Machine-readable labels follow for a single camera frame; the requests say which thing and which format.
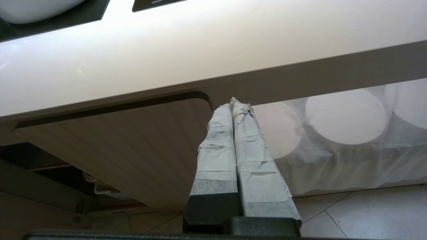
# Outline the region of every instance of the white sink basin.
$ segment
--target white sink basin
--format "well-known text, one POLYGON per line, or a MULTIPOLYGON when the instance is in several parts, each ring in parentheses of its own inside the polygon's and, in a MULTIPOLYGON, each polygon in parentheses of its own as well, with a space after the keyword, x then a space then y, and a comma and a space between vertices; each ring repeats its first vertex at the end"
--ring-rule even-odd
POLYGON ((0 18, 14 24, 34 23, 61 14, 84 0, 0 0, 0 18))

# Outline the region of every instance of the tiled floor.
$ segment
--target tiled floor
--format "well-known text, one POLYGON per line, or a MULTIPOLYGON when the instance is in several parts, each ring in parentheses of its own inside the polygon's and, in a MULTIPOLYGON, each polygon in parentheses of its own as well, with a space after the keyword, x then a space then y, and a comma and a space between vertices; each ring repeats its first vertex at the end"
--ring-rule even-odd
MULTIPOLYGON (((427 236, 427 185, 295 198, 303 237, 417 240, 427 236)), ((181 233, 182 215, 133 214, 99 218, 93 229, 181 233)))

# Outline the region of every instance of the tile grout line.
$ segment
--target tile grout line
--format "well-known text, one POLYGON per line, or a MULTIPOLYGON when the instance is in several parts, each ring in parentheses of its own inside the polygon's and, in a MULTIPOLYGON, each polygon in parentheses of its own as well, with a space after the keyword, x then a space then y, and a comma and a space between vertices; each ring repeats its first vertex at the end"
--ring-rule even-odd
POLYGON ((334 222, 335 223, 335 226, 337 226, 338 227, 338 229, 342 232, 342 234, 344 234, 344 236, 346 237, 346 238, 348 238, 347 237, 347 235, 345 234, 345 232, 338 226, 338 224, 335 222, 335 220, 329 215, 329 213, 326 211, 326 210, 324 210, 324 212, 330 217, 330 219, 332 220, 332 222, 334 222))
POLYGON ((132 224, 131 224, 131 218, 129 217, 129 215, 127 215, 127 216, 128 216, 129 227, 131 227, 131 231, 133 231, 132 230, 132 224))
POLYGON ((336 201, 335 203, 333 203, 331 206, 329 206, 329 207, 327 207, 327 208, 323 209, 321 212, 319 212, 318 214, 316 214, 316 215, 314 215, 313 217, 311 217, 309 220, 304 221, 304 222, 301 224, 301 226, 302 226, 303 224, 305 224, 306 222, 310 221, 311 219, 313 219, 313 218, 317 217, 317 215, 321 214, 323 211, 326 211, 326 209, 328 209, 328 208, 330 208, 330 207, 334 206, 334 205, 335 205, 336 203, 338 203, 339 201, 341 201, 341 200, 343 200, 344 198, 348 197, 348 196, 349 196, 350 194, 352 194, 352 193, 354 193, 354 192, 350 192, 349 194, 345 195, 344 197, 340 198, 338 201, 336 201))
POLYGON ((173 216, 172 218, 170 218, 170 219, 166 220, 165 222, 163 222, 163 223, 161 223, 161 224, 159 224, 159 225, 157 225, 157 226, 155 226, 155 227, 151 228, 150 230, 148 230, 148 232, 153 231, 154 229, 156 229, 156 228, 158 228, 158 227, 162 226, 163 224, 166 224, 166 223, 168 223, 168 222, 172 221, 172 219, 174 219, 174 218, 178 217, 179 215, 181 215, 181 214, 178 214, 178 215, 173 216))

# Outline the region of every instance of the white countertop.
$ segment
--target white countertop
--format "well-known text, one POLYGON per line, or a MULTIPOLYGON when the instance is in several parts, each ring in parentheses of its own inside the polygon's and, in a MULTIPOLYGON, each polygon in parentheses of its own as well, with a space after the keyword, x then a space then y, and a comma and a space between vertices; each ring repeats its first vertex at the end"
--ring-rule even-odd
POLYGON ((427 39, 425 0, 132 5, 110 0, 100 21, 0 43, 0 120, 427 39))

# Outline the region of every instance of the floor tile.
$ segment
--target floor tile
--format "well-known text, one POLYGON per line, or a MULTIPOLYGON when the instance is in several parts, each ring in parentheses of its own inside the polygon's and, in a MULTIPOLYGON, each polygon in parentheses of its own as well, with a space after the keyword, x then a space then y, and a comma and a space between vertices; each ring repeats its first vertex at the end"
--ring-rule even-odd
POLYGON ((302 237, 347 238, 326 212, 322 212, 301 226, 302 237))
POLYGON ((330 207, 350 193, 333 193, 317 196, 294 198, 295 205, 301 215, 302 222, 310 220, 326 208, 330 207))
POLYGON ((161 213, 147 213, 147 214, 132 214, 129 215, 132 232, 144 233, 149 232, 162 224, 167 223, 169 220, 175 218, 178 214, 161 214, 161 213))
POLYGON ((117 217, 101 217, 95 219, 92 230, 131 232, 127 215, 117 217))
POLYGON ((155 234, 182 234, 182 214, 151 230, 155 234))
POLYGON ((327 212, 349 238, 425 239, 427 188, 408 186, 353 192, 327 212))

